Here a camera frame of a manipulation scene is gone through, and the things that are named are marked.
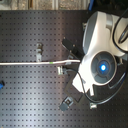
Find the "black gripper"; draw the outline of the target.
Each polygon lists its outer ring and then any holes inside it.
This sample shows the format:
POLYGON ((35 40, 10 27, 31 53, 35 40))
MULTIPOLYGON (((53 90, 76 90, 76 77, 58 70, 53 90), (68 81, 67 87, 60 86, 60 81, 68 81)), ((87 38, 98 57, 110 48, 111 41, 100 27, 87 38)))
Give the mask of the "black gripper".
POLYGON ((82 60, 84 57, 84 52, 79 49, 75 44, 73 44, 68 39, 64 38, 62 40, 62 46, 69 51, 69 58, 82 60))

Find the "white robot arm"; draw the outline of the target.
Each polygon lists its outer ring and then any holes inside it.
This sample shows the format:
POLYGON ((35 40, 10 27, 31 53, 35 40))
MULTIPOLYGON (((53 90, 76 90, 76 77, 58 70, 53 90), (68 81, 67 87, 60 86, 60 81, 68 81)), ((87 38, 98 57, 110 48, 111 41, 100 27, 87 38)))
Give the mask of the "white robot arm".
POLYGON ((90 91, 91 95, 94 95, 93 85, 104 86, 114 78, 117 70, 116 57, 125 55, 118 46, 128 50, 126 43, 118 45, 112 42, 112 34, 118 19, 115 15, 95 12, 87 21, 82 51, 69 40, 62 41, 62 44, 80 60, 78 73, 72 81, 79 92, 90 91))

